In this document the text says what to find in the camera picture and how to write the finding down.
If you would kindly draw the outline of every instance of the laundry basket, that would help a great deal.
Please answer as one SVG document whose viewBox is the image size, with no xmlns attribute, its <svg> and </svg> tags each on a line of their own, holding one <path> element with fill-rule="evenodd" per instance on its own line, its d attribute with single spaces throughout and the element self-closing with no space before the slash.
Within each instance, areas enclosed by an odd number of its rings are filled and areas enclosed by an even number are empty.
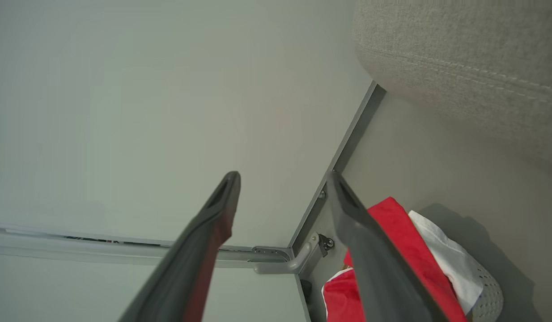
<svg viewBox="0 0 552 322">
<path fill-rule="evenodd" d="M 474 258 L 473 262 L 477 266 L 479 277 L 483 280 L 483 292 L 471 310 L 473 322 L 495 322 L 503 310 L 503 292 L 497 280 L 485 267 Z"/>
</svg>

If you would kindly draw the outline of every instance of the white cloth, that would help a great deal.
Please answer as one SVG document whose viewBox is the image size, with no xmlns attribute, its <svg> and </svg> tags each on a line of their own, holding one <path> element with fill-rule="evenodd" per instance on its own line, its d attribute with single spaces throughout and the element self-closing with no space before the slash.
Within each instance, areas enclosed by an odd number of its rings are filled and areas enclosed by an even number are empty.
<svg viewBox="0 0 552 322">
<path fill-rule="evenodd" d="M 483 291 L 483 281 L 472 257 L 458 243 L 447 238 L 436 224 L 411 210 L 409 218 L 453 285 L 459 305 L 467 314 Z"/>
</svg>

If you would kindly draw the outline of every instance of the red fabric with white trim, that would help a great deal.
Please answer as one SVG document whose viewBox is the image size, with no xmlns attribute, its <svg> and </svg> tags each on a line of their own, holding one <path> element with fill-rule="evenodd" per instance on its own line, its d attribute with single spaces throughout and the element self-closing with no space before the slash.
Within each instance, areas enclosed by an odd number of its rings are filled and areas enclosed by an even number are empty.
<svg viewBox="0 0 552 322">
<path fill-rule="evenodd" d="M 466 322 L 467 319 L 454 295 L 453 287 L 403 207 L 389 197 L 369 208 L 368 212 L 403 255 L 448 320 Z M 349 252 L 346 254 L 344 263 L 353 266 Z M 353 269 L 344 271 L 325 283 L 322 293 L 327 309 L 327 322 L 365 321 Z"/>
</svg>

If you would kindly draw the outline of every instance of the floor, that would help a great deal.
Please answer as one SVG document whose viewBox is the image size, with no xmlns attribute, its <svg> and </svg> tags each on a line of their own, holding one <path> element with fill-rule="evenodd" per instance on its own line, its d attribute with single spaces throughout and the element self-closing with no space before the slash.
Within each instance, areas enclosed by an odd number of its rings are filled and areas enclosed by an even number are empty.
<svg viewBox="0 0 552 322">
<path fill-rule="evenodd" d="M 429 218 L 497 279 L 499 321 L 552 321 L 552 175 L 477 133 L 386 95 L 342 173 L 362 203 L 393 196 Z M 303 272 L 313 322 L 325 321 L 321 287 L 341 268 L 329 205 L 313 230 L 336 248 Z"/>
</svg>

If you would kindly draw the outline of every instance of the white panel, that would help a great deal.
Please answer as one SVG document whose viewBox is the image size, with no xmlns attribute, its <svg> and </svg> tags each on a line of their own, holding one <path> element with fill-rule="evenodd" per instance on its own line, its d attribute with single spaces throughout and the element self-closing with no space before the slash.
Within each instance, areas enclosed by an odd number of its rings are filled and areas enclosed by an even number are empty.
<svg viewBox="0 0 552 322">
<path fill-rule="evenodd" d="M 353 0 L 0 1 L 0 223 L 288 246 L 371 79 Z"/>
<path fill-rule="evenodd" d="M 0 322 L 116 321 L 153 269 L 0 255 Z M 203 321 L 256 320 L 306 321 L 295 276 L 215 269 Z"/>
</svg>

